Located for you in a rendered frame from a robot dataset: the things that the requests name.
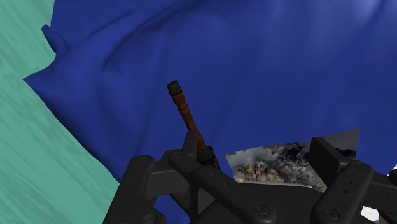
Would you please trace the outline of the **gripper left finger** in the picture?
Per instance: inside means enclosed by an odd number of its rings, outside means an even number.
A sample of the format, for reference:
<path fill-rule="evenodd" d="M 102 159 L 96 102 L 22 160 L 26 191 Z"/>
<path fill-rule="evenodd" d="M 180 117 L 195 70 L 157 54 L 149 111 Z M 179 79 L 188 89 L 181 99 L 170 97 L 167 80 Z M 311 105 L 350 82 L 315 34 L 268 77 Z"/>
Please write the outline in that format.
<path fill-rule="evenodd" d="M 159 161 L 134 157 L 127 167 L 103 224 L 167 224 L 153 206 L 171 195 L 189 216 L 189 224 L 276 224 L 276 211 L 217 168 L 196 162 L 197 137 L 188 132 L 181 150 Z"/>

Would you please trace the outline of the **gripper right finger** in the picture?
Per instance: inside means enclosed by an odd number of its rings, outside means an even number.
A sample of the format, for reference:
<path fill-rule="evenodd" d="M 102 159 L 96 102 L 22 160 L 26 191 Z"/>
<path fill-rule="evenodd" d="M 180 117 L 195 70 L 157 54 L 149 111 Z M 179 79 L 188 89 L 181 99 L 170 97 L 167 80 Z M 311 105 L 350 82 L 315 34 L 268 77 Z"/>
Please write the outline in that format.
<path fill-rule="evenodd" d="M 373 224 L 362 208 L 378 210 L 388 224 L 397 224 L 397 170 L 375 172 L 359 160 L 344 157 L 322 137 L 313 137 L 308 162 L 327 186 L 312 207 L 311 224 Z"/>

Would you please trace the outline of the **book with grey photo cover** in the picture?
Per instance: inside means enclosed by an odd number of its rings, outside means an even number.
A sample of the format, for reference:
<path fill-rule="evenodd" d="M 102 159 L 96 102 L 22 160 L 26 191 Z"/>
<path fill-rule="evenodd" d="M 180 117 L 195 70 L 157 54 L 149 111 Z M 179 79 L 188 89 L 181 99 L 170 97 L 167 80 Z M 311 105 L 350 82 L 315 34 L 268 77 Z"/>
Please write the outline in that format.
<path fill-rule="evenodd" d="M 324 192 L 326 185 L 306 161 L 310 143 L 260 146 L 226 155 L 238 183 L 305 186 Z"/>

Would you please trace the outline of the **orange pen with dark caps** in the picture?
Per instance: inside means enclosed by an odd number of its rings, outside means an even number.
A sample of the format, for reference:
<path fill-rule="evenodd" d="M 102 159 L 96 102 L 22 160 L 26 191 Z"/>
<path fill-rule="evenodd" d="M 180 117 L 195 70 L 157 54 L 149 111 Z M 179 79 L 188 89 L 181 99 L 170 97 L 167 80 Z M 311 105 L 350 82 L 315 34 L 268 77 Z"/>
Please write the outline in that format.
<path fill-rule="evenodd" d="M 186 125 L 186 128 L 188 129 L 188 131 L 193 131 L 197 135 L 197 161 L 202 165 L 213 165 L 215 168 L 221 169 L 218 159 L 214 154 L 213 147 L 205 144 L 204 139 L 193 120 L 192 114 L 190 113 L 190 110 L 186 103 L 183 90 L 178 81 L 172 81 L 168 83 L 166 87 L 169 95 L 172 97 L 174 104 L 177 106 L 177 109 Z"/>

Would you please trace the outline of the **blue bed cover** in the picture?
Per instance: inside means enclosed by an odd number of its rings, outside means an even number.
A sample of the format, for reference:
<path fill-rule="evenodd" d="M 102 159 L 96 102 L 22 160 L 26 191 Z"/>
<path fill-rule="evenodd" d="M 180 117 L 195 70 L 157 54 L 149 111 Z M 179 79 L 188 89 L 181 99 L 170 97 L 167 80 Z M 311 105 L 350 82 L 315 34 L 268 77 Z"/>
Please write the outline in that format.
<path fill-rule="evenodd" d="M 117 180 L 182 145 L 174 80 L 225 173 L 351 129 L 359 160 L 397 165 L 397 0 L 55 0 L 42 31 L 55 60 L 26 83 Z"/>

